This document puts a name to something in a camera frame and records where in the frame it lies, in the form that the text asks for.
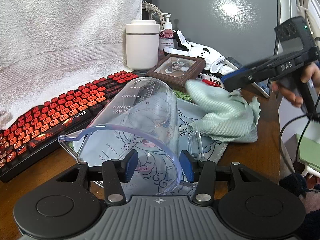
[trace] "silver screw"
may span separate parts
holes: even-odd
[[[119,202],[119,201],[123,200],[123,196],[120,194],[111,194],[108,196],[108,200],[110,202]]]
[[[196,195],[196,200],[199,202],[207,202],[211,199],[211,196],[209,194],[201,193]]]

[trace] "wooden picture frame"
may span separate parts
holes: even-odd
[[[186,81],[195,79],[204,68],[205,60],[202,58],[168,54],[146,76],[160,79],[172,89],[186,93]]]

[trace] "gray ribbed pad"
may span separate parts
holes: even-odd
[[[33,240],[23,236],[22,240]],[[70,240],[245,239],[227,229],[212,209],[186,196],[133,196],[126,205],[107,208],[100,221]]]

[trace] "black round pad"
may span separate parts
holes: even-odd
[[[73,208],[73,201],[66,196],[48,196],[37,203],[37,210],[46,217],[65,215]]]
[[[219,201],[218,212],[249,238],[273,239],[294,232],[305,218],[302,202],[272,182],[243,182]]]
[[[100,214],[98,198],[74,182],[45,183],[20,198],[13,210],[19,229],[37,239],[78,235]]]

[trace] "clear plastic cup handle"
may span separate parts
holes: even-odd
[[[198,154],[198,159],[199,161],[206,161],[206,159],[204,158],[204,152],[203,152],[203,148],[202,148],[202,141],[201,141],[201,134],[199,131],[197,130],[193,130],[190,132],[189,137],[188,137],[188,152],[192,155],[195,152],[193,151],[192,145],[191,145],[191,141],[192,138],[195,138],[196,140],[196,154]]]

